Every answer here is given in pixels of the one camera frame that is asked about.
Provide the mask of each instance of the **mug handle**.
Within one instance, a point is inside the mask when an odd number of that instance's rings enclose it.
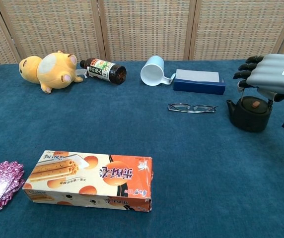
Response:
[[[163,77],[161,83],[164,83],[166,85],[170,85],[175,78],[176,74],[172,74],[171,78]]]

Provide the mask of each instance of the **bottle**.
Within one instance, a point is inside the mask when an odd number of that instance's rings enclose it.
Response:
[[[118,85],[122,84],[127,76],[124,66],[96,58],[80,61],[80,67],[87,70],[87,76],[97,77]]]

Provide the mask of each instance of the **teapot spout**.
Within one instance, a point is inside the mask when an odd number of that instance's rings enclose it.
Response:
[[[229,116],[231,117],[233,115],[233,112],[235,111],[236,105],[231,100],[227,100],[227,105],[229,110]]]

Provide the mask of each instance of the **yellow plush toy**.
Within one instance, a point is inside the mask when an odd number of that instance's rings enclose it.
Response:
[[[76,75],[76,65],[76,56],[58,51],[43,59],[38,56],[23,59],[19,63],[19,72],[25,80],[40,84],[43,92],[51,93],[53,88],[66,88],[71,82],[83,81]]]

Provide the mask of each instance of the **blue carpet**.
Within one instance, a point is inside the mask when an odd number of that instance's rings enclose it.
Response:
[[[262,133],[235,128],[226,100],[241,96],[232,76],[243,62],[165,63],[168,77],[218,71],[222,96],[146,86],[144,62],[122,62],[120,86],[86,79],[47,95],[17,65],[0,65],[0,162],[24,164],[25,179],[44,150],[152,156],[154,169],[150,213],[35,204],[20,190],[0,211],[0,238],[284,238],[284,101]],[[194,115],[169,103],[219,107]]]

